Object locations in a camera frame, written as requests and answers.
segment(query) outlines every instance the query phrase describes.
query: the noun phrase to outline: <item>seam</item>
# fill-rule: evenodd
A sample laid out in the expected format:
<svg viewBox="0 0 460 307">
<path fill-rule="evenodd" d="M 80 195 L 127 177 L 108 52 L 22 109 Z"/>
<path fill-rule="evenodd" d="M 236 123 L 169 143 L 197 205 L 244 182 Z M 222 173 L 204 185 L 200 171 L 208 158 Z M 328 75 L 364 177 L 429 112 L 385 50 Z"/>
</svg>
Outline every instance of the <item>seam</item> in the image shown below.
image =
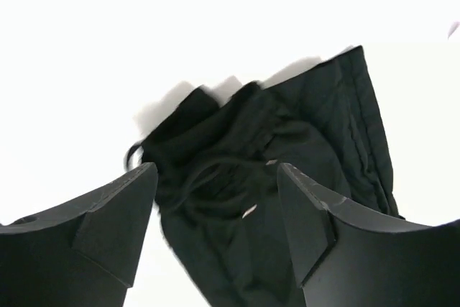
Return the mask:
<svg viewBox="0 0 460 307">
<path fill-rule="evenodd" d="M 344 53 L 346 55 L 346 57 L 350 60 L 351 62 L 351 57 L 350 57 L 350 52 L 347 52 L 347 53 Z M 337 60 L 337 65 L 338 65 L 338 69 L 339 69 L 339 72 L 340 74 L 343 74 L 343 70 L 344 70 L 344 67 L 341 63 L 341 61 L 338 59 Z M 350 71 L 350 75 L 351 75 L 351 79 L 353 80 L 353 83 L 354 83 L 354 89 L 355 91 L 357 90 L 357 86 L 355 84 L 355 81 L 354 81 L 354 76 L 353 76 L 353 71 L 351 70 Z M 304 82 L 303 82 L 303 86 L 302 86 L 302 92 L 305 93 L 305 89 L 306 89 L 306 86 L 307 86 L 307 78 L 304 79 Z M 359 130 L 357 131 L 357 133 L 355 131 L 353 131 L 353 126 L 352 126 L 352 119 L 353 119 L 353 111 L 352 111 L 352 108 L 351 108 L 351 104 L 350 104 L 350 97 L 349 97 L 349 94 L 346 92 L 346 83 L 345 83 L 345 77 L 342 75 L 341 78 L 339 79 L 339 81 L 336 83 L 336 85 L 334 86 L 334 90 L 336 90 L 337 88 L 340 88 L 341 86 L 344 87 L 344 96 L 346 97 L 346 106 L 347 106 L 347 113 L 349 115 L 349 124 L 347 126 L 347 129 L 349 131 L 349 134 L 350 134 L 350 137 L 351 137 L 351 140 L 354 144 L 354 149 L 356 151 L 356 153 L 358 154 L 358 157 L 359 157 L 359 163 L 360 163 L 360 170 L 361 172 L 363 173 L 363 176 L 366 178 L 366 180 L 371 184 L 371 185 L 374 185 L 374 183 L 370 180 L 369 176 L 366 174 L 366 170 L 364 169 L 365 167 L 365 164 L 364 164 L 364 157 L 362 155 L 362 150 L 359 149 L 359 146 L 358 146 L 358 142 L 357 142 L 357 135 L 360 136 L 360 133 L 359 133 Z M 364 119 L 364 117 L 362 116 L 362 109 L 361 109 L 361 105 L 359 104 L 359 111 L 360 111 L 360 115 L 361 115 L 361 118 Z M 319 128 L 317 127 L 318 130 L 320 131 L 320 133 L 324 136 L 323 134 L 323 127 Z M 351 185 L 350 183 L 350 174 L 347 173 L 346 171 L 344 171 L 344 175 L 345 175 L 345 178 L 346 180 L 348 181 L 348 183 Z M 379 198 L 376 196 L 376 201 L 377 201 L 377 205 L 379 206 L 380 210 L 385 210 L 385 206 L 382 205 L 382 202 L 379 200 Z"/>
<path fill-rule="evenodd" d="M 388 209 L 388 212 L 391 213 L 391 208 L 390 208 L 390 202 L 389 202 L 389 198 L 388 198 L 388 193 L 387 191 L 385 190 L 385 188 L 383 187 L 382 185 L 382 174 L 381 174 L 381 171 L 379 169 L 379 166 L 377 164 L 377 158 L 376 158 L 376 155 L 375 155 L 375 151 L 374 151 L 374 145 L 372 143 L 372 140 L 370 139 L 370 135 L 369 135 L 369 124 L 367 123 L 366 121 L 366 118 L 365 116 L 363 115 L 363 111 L 362 111 L 362 100 L 361 100 L 361 97 L 359 95 L 359 92 L 358 92 L 358 88 L 357 88 L 357 80 L 356 80 L 356 69 L 355 69 L 355 66 L 353 64 L 353 60 L 351 59 L 350 56 L 348 56 L 348 61 L 350 63 L 350 66 L 351 66 L 351 71 L 350 71 L 350 76 L 351 76 L 351 81 L 353 82 L 353 87 L 354 87 L 354 91 L 355 91 L 355 94 L 356 94 L 356 100 L 357 100 L 357 104 L 358 104 L 358 109 L 359 109 L 359 115 L 361 117 L 361 120 L 362 120 L 362 123 L 364 125 L 364 130 L 366 132 L 366 136 L 367 136 L 367 141 L 369 143 L 369 151 L 370 151 L 370 157 L 372 158 L 372 160 L 374 161 L 374 168 L 375 168 L 375 171 L 377 172 L 377 175 L 378 175 L 378 178 L 379 178 L 379 181 L 380 181 L 380 186 L 382 187 L 382 190 L 383 190 L 383 193 L 385 195 L 385 198 L 387 199 L 387 205 L 383 208 L 383 205 L 382 205 L 382 202 L 380 200 L 380 198 L 377 197 L 377 203 L 379 204 L 379 207 L 381 208 L 381 210 L 385 210 L 385 209 Z M 374 183 L 367 177 L 367 180 L 372 184 L 374 185 Z"/>
</svg>

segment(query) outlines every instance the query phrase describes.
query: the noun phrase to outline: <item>white background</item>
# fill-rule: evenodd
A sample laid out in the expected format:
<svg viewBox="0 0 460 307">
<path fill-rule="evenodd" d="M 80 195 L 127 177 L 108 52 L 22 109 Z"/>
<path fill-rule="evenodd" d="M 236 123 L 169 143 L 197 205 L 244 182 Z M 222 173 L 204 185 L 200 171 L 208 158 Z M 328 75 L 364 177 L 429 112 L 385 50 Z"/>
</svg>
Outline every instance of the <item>white background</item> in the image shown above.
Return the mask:
<svg viewBox="0 0 460 307">
<path fill-rule="evenodd" d="M 285 80 L 360 43 L 401 214 L 430 225 L 457 219 L 460 43 L 447 40 L 457 4 L 0 0 L 0 222 L 123 174 L 129 146 L 196 86 L 218 86 L 225 101 L 241 84 Z M 156 211 L 125 306 L 152 304 L 206 306 Z"/>
</svg>

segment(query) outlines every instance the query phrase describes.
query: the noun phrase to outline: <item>black fabric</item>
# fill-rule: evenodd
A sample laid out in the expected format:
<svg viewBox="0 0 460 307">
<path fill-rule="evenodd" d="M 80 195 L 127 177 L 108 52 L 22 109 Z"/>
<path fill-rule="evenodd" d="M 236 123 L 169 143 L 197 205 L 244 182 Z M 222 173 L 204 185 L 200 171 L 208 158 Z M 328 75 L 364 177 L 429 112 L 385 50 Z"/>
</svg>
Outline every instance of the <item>black fabric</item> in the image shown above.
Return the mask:
<svg viewBox="0 0 460 307">
<path fill-rule="evenodd" d="M 211 306 L 305 305 L 277 194 L 281 162 L 398 216 L 362 47 L 268 89 L 249 83 L 221 108 L 198 88 L 138 146 L 159 168 L 165 238 Z"/>
</svg>

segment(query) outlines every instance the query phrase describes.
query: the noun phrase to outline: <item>white tag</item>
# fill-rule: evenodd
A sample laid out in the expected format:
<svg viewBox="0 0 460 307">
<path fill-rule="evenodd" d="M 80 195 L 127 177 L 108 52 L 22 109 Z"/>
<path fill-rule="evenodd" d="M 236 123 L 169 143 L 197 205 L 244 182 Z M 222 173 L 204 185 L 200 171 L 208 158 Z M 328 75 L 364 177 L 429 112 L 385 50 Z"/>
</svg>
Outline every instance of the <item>white tag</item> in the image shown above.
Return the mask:
<svg viewBox="0 0 460 307">
<path fill-rule="evenodd" d="M 252 213 L 255 209 L 257 209 L 257 204 L 255 204 L 254 206 L 251 206 L 249 209 L 246 210 L 246 212 L 243 214 L 243 217 L 246 217 L 247 215 L 249 215 L 250 213 Z"/>
</svg>

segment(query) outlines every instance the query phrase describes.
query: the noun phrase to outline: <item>drawstring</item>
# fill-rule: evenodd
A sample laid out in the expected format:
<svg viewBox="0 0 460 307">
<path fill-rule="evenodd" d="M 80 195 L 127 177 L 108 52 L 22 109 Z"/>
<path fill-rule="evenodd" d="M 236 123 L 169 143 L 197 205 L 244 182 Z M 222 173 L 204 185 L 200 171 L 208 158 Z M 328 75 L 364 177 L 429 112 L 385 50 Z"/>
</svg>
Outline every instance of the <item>drawstring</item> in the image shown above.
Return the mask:
<svg viewBox="0 0 460 307">
<path fill-rule="evenodd" d="M 132 155 L 140 148 L 142 147 L 142 143 L 138 142 L 134 144 L 129 150 L 128 153 L 126 154 L 126 161 L 125 161 L 125 167 L 128 170 L 129 169 L 129 162 L 131 160 Z M 159 168 L 164 168 L 165 165 L 163 164 L 163 160 L 161 160 L 161 157 L 155 157 L 154 161 L 159 164 Z M 236 156 L 231 156 L 231 155 L 214 155 L 214 156 L 209 156 L 209 157 L 204 157 L 200 162 L 198 162 L 196 165 L 193 166 L 193 170 L 188 174 L 185 180 L 183 180 L 183 183 L 179 186 L 179 193 L 177 194 L 176 198 L 174 198 L 171 202 L 162 203 L 162 205 L 159 205 L 160 207 L 160 212 L 161 214 L 168 214 L 170 212 L 174 212 L 178 210 L 182 205 L 184 205 L 185 201 L 188 200 L 188 197 L 191 195 L 191 193 L 196 190 L 197 188 L 201 187 L 202 185 L 206 184 L 207 182 L 213 180 L 218 174 L 219 171 L 218 169 L 215 169 L 214 171 L 210 172 L 209 174 L 203 174 L 206 170 L 212 168 L 215 165 L 238 165 L 242 166 L 245 168 L 249 169 L 264 169 L 265 166 L 267 165 L 272 165 L 275 164 L 277 161 L 276 160 L 250 160 L 246 158 L 240 158 Z M 175 181 L 173 179 L 175 178 L 180 178 L 177 176 L 178 174 L 173 174 L 171 172 L 168 172 L 167 169 L 165 169 L 164 172 L 167 175 L 165 176 L 166 180 L 171 180 L 168 181 L 169 183 L 174 184 Z M 206 221 L 210 221 L 208 217 L 205 217 L 204 215 L 200 215 L 197 211 L 197 209 L 214 209 L 214 208 L 231 208 L 231 207 L 238 207 L 240 203 L 244 200 L 246 196 L 244 193 L 239 193 L 234 196 L 229 197 L 225 201 L 211 201 L 211 200 L 198 200 L 198 199 L 190 199 L 190 203 L 186 203 L 186 210 L 189 214 L 193 215 L 194 219 L 202 219 Z"/>
</svg>

